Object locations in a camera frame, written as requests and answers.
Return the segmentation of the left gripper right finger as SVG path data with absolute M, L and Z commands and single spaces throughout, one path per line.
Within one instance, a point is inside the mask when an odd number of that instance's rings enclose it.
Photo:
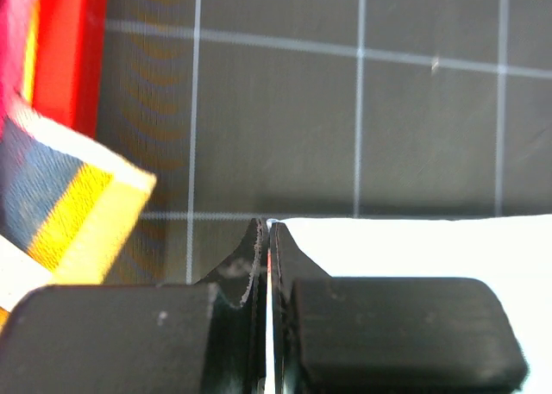
M 474 278 L 340 278 L 270 231 L 278 393 L 511 393 L 529 371 Z

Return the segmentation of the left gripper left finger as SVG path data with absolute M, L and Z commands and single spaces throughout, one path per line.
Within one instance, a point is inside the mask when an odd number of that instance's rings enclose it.
M 1 333 L 4 393 L 260 393 L 265 221 L 193 285 L 49 285 Z

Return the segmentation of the pastel patterned towel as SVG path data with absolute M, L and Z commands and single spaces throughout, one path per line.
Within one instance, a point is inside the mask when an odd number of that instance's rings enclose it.
M 337 277 L 461 277 L 497 295 L 529 363 L 524 393 L 551 391 L 551 217 L 460 221 L 288 218 L 298 247 Z

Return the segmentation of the pink towel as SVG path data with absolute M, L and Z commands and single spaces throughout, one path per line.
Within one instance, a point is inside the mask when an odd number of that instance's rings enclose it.
M 28 24 L 37 0 L 1 0 L 1 129 L 22 86 Z

